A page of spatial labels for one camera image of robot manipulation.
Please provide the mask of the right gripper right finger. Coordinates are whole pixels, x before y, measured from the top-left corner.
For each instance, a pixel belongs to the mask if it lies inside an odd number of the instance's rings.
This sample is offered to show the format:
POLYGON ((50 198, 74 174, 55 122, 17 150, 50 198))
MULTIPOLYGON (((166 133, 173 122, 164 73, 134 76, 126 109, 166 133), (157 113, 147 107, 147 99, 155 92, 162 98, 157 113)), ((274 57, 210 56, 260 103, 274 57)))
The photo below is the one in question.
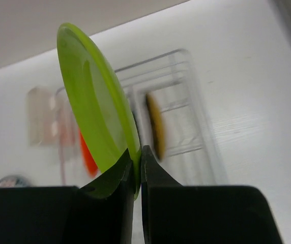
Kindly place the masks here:
POLYGON ((183 186, 141 152, 145 243, 282 243, 270 206, 252 186, 183 186))

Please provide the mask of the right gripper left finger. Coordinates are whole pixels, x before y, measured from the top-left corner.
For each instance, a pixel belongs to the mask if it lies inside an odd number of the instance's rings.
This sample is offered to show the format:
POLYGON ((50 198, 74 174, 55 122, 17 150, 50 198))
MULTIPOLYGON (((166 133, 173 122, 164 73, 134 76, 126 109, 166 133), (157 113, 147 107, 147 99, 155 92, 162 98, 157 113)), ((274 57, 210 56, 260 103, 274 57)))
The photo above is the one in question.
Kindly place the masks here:
POLYGON ((127 151, 82 188, 0 188, 0 243, 130 243, 133 199, 127 151))

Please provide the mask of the yellow brown patterned plate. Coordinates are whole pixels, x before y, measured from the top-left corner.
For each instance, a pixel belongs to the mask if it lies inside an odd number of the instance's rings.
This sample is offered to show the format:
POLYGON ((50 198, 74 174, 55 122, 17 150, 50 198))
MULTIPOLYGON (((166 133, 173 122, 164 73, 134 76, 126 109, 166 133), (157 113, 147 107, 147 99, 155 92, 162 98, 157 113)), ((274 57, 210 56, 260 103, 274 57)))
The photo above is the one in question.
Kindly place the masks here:
POLYGON ((145 95, 145 102, 149 113, 153 146, 159 161, 162 161, 166 152, 166 130, 158 102, 151 93, 145 95))

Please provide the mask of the white plate teal rim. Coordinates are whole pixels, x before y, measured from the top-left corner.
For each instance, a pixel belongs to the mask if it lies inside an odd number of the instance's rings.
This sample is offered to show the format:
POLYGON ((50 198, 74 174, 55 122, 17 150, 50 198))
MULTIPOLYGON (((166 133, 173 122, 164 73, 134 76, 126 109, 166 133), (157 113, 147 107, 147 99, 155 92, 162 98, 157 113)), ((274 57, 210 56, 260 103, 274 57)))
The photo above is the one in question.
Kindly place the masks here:
POLYGON ((31 182, 21 175, 7 175, 0 179, 0 188, 25 188, 31 186, 31 182))

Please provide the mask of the lime green plate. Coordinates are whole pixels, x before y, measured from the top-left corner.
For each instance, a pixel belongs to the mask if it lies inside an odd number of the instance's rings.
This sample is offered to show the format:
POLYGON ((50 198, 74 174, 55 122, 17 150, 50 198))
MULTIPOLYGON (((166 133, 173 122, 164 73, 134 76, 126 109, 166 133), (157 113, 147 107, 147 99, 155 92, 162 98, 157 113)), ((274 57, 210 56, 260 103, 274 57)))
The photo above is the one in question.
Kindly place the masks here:
POLYGON ((133 162, 134 196, 140 189, 141 145, 128 99, 106 57, 71 23, 57 31, 64 87, 86 145, 104 173, 124 152, 133 162))

